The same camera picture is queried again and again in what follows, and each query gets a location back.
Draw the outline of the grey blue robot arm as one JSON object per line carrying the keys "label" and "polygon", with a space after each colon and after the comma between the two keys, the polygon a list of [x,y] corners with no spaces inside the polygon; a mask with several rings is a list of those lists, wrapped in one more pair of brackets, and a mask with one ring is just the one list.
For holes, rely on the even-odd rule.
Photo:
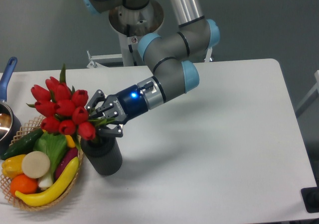
{"label": "grey blue robot arm", "polygon": [[215,46],[219,28],[206,19],[199,0],[170,0],[179,30],[163,38],[163,9],[155,0],[83,0],[92,13],[108,12],[118,33],[123,63],[146,65],[152,76],[114,95],[97,91],[87,105],[98,135],[121,137],[123,125],[196,88],[199,74],[188,57]]}

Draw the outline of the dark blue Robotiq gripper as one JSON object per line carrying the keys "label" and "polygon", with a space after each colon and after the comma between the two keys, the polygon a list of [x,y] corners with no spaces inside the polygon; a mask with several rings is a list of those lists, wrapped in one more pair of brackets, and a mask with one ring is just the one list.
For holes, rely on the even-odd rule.
{"label": "dark blue Robotiq gripper", "polygon": [[123,136],[123,124],[144,113],[149,108],[140,89],[132,85],[116,94],[105,95],[102,90],[97,90],[86,105],[87,111],[96,109],[96,118],[113,118],[113,128],[106,125],[97,129],[100,137],[115,138]]}

